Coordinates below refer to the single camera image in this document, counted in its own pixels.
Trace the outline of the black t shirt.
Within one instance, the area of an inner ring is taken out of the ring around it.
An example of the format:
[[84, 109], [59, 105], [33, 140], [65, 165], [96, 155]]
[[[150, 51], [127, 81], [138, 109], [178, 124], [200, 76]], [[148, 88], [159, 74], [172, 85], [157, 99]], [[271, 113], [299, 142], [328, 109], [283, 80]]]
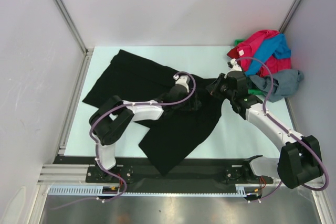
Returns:
[[[174, 86], [176, 72], [168, 66], [119, 50], [83, 102], [99, 108], [114, 95], [133, 102], [152, 100]], [[173, 110], [157, 121], [140, 122], [149, 131], [139, 143], [139, 148], [162, 176], [203, 143], [222, 116], [223, 102], [206, 90], [214, 79], [198, 76], [194, 79], [200, 104], [198, 109]]]

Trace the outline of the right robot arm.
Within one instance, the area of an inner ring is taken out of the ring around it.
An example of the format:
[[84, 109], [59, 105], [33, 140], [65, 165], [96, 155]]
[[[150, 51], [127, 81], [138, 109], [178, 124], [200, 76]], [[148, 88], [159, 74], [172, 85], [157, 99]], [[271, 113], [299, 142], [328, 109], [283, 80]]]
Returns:
[[319, 141], [279, 122], [259, 97], [249, 94], [243, 72], [221, 73], [206, 89], [217, 99], [227, 99], [233, 111], [263, 132], [280, 153], [279, 158], [262, 155], [249, 158], [248, 166], [242, 169], [245, 181], [254, 183], [261, 176], [267, 176], [280, 179], [288, 188], [294, 189], [327, 175]]

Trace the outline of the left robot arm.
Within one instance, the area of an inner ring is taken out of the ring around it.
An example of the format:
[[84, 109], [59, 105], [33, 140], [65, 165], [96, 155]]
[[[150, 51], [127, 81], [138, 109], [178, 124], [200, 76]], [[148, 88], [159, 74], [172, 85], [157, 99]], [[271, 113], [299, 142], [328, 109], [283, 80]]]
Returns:
[[117, 95], [107, 101], [89, 119], [90, 137], [95, 141], [98, 176], [110, 182], [116, 175], [115, 144], [131, 122], [158, 121], [171, 116], [187, 105], [196, 92], [196, 85], [176, 84], [162, 99], [144, 102], [121, 100]]

